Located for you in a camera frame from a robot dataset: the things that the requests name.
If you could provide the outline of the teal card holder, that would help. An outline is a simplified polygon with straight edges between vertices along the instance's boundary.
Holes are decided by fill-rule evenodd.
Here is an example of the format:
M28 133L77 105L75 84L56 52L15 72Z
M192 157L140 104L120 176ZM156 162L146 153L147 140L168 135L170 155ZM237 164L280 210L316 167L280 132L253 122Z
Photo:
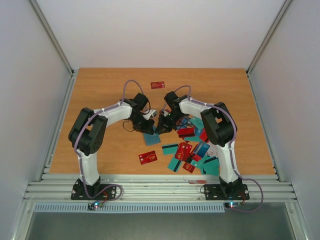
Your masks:
M143 133L143 139L144 139L144 142L145 142L145 145L146 146L152 146L152 145L156 145L156 144L159 144L161 142L161 139L159 137L158 134L147 134L147 133Z

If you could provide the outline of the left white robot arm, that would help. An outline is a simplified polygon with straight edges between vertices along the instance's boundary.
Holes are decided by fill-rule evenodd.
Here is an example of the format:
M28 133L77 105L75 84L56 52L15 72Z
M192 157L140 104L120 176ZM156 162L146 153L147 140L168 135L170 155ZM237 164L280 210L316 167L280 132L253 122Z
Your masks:
M74 122L68 140L77 155L79 177L72 187L72 200L115 201L123 193L118 184L103 184L98 172L98 150L103 144L108 126L122 120L132 122L133 130L143 134L154 134L154 110L148 98L138 93L134 98L117 102L106 108L92 110L83 108Z

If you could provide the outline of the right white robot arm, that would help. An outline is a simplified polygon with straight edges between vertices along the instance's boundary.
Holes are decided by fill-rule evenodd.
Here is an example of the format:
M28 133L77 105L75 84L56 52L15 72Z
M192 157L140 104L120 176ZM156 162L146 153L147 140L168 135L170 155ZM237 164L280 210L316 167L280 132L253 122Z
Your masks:
M219 192L225 200L237 194L243 184L236 173L238 169L234 157L237 127L226 105L223 102L205 103L187 95L179 97L174 91L167 93L164 100L170 113L165 115L162 111L159 114L155 132L160 135L175 130L177 121L186 115L201 119L209 142L217 148L220 164Z

